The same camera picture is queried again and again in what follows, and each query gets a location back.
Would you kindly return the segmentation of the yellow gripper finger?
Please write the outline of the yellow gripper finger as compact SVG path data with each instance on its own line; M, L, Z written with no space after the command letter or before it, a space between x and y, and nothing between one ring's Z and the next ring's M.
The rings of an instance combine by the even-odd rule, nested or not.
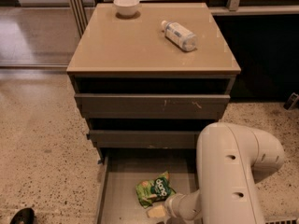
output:
M162 204L152 207L147 211L148 218L161 218L166 216L165 208Z

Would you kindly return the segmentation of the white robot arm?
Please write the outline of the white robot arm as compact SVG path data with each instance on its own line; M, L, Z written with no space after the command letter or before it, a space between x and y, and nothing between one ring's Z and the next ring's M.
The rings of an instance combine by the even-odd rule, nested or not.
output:
M175 194L147 211L201 224L265 224L256 184L277 172L284 149L271 133L233 123L216 122L200 132L196 148L199 190Z

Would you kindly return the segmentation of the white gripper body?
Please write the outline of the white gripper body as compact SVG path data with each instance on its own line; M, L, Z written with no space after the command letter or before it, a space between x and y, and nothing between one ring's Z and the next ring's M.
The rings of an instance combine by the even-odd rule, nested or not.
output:
M170 217L182 217L184 195L177 193L168 197L164 203L166 213Z

